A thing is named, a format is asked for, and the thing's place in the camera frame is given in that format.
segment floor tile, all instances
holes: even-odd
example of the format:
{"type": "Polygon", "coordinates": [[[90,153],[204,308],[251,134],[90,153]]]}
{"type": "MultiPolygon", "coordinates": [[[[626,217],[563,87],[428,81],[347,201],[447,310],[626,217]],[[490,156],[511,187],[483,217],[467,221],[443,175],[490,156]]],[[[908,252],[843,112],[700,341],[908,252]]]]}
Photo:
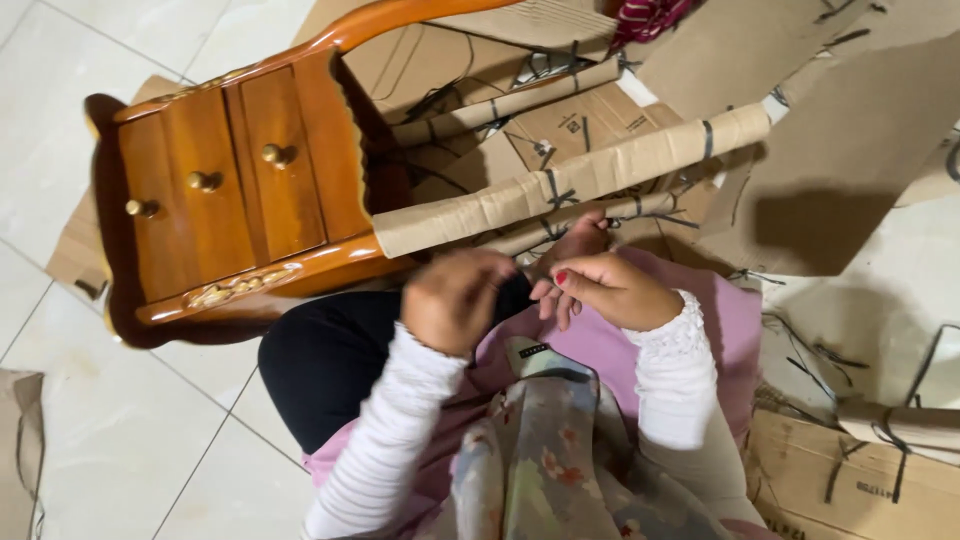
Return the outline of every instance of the floor tile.
{"type": "Polygon", "coordinates": [[[36,2],[0,50],[0,237],[40,266],[89,184],[84,98],[176,75],[36,2]]]}
{"type": "Polygon", "coordinates": [[[46,0],[147,58],[182,72],[229,0],[46,0]]]}
{"type": "Polygon", "coordinates": [[[226,412],[55,283],[0,364],[43,371],[43,538],[150,538],[226,412]]]}
{"type": "Polygon", "coordinates": [[[259,369],[253,372],[250,383],[237,400],[233,415],[259,433],[261,437],[270,441],[281,452],[300,463],[302,454],[300,445],[283,424],[280,414],[276,412],[274,402],[270,401],[270,395],[267,393],[267,387],[263,385],[259,369]]]}
{"type": "Polygon", "coordinates": [[[184,75],[207,81],[290,48],[315,0],[231,0],[184,75]]]}
{"type": "MultiPolygon", "coordinates": [[[[764,285],[766,308],[785,313],[811,344],[823,343],[841,356],[870,364],[866,370],[846,369],[856,391],[868,400],[902,404],[934,333],[942,323],[960,322],[958,206],[960,197],[953,196],[891,210],[843,274],[777,277],[789,284],[764,285]]],[[[796,353],[783,339],[779,345],[764,344],[767,379],[779,374],[780,380],[771,383],[819,393],[815,399],[822,401],[823,392],[811,387],[806,375],[784,365],[785,356],[796,359],[796,353]]],[[[941,376],[924,381],[931,399],[924,406],[960,400],[960,347],[945,343],[937,364],[941,376]]],[[[826,377],[836,377],[834,368],[821,367],[826,377]]],[[[836,384],[843,386],[842,374],[836,384]]]]}
{"type": "Polygon", "coordinates": [[[0,2],[0,45],[10,37],[20,17],[33,0],[3,0],[0,2]]]}
{"type": "Polygon", "coordinates": [[[227,418],[156,539],[297,538],[312,493],[306,471],[227,418]]]}
{"type": "Polygon", "coordinates": [[[0,242],[0,358],[27,322],[50,284],[50,277],[0,242]]]}
{"type": "Polygon", "coordinates": [[[259,346],[260,338],[218,347],[172,341],[154,354],[229,409],[256,367],[259,346]]]}

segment hand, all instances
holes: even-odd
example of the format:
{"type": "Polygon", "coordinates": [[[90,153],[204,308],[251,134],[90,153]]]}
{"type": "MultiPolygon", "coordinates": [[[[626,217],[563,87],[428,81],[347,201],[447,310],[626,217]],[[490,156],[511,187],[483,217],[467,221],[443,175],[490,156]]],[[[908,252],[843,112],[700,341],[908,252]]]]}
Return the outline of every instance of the hand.
{"type": "Polygon", "coordinates": [[[490,329],[500,284],[515,271],[511,258],[493,250],[437,258],[403,287],[400,322],[434,351],[469,356],[490,329]]]}
{"type": "MultiPolygon", "coordinates": [[[[589,209],[570,227],[564,237],[545,253],[537,265],[546,273],[557,261],[572,257],[594,255],[607,249],[607,219],[604,209],[589,209]]],[[[570,327],[570,313],[579,315],[583,308],[580,302],[552,282],[539,280],[533,283],[530,300],[540,301],[540,320],[549,319],[557,314],[557,326],[561,331],[570,327]]]]}
{"type": "Polygon", "coordinates": [[[613,253],[562,260],[550,269],[564,292],[622,329],[651,331],[684,310],[684,299],[613,253]]]}

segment brass drawer knob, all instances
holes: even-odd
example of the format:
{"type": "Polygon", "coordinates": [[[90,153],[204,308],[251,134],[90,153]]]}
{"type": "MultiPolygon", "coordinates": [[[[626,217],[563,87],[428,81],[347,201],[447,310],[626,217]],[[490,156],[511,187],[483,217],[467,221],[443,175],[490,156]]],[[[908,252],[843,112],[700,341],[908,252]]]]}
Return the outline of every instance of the brass drawer knob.
{"type": "Polygon", "coordinates": [[[203,193],[212,193],[214,189],[220,186],[220,175],[204,174],[200,171],[193,171],[186,175],[186,183],[194,189],[199,189],[203,193]]]}
{"type": "Polygon", "coordinates": [[[265,145],[260,156],[263,157],[264,161],[272,163],[274,167],[281,171],[287,168],[287,164],[290,163],[290,159],[285,155],[283,149],[275,144],[265,145]]]}
{"type": "Polygon", "coordinates": [[[156,201],[135,201],[131,199],[127,201],[126,209],[129,215],[150,217],[160,210],[160,205],[156,201]]]}

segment black pants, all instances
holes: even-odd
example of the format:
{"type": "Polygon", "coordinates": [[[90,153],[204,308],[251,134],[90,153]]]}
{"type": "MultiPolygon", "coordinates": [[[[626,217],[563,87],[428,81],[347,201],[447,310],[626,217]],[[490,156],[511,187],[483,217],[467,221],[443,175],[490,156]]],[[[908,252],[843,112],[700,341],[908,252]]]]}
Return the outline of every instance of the black pants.
{"type": "MultiPolygon", "coordinates": [[[[522,275],[504,283],[493,324],[531,305],[522,275]]],[[[400,316],[398,292],[349,292],[283,314],[260,343],[258,363],[280,418],[307,454],[360,415],[387,361],[400,316]]]]}

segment woman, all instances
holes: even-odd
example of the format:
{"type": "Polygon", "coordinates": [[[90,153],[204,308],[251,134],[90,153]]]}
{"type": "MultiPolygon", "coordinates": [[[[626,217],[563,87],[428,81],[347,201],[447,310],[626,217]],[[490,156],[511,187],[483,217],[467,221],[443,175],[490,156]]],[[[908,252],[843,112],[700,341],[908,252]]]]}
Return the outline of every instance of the woman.
{"type": "Polygon", "coordinates": [[[259,364],[318,487],[304,537],[776,538],[735,442],[756,381],[756,343],[736,337],[758,335],[758,302],[603,253],[606,226],[589,212],[554,245],[552,283],[465,250],[402,299],[343,294],[277,321],[259,364]],[[755,329],[724,317],[737,303],[755,329]],[[722,330],[713,351],[705,324],[722,330]]]}

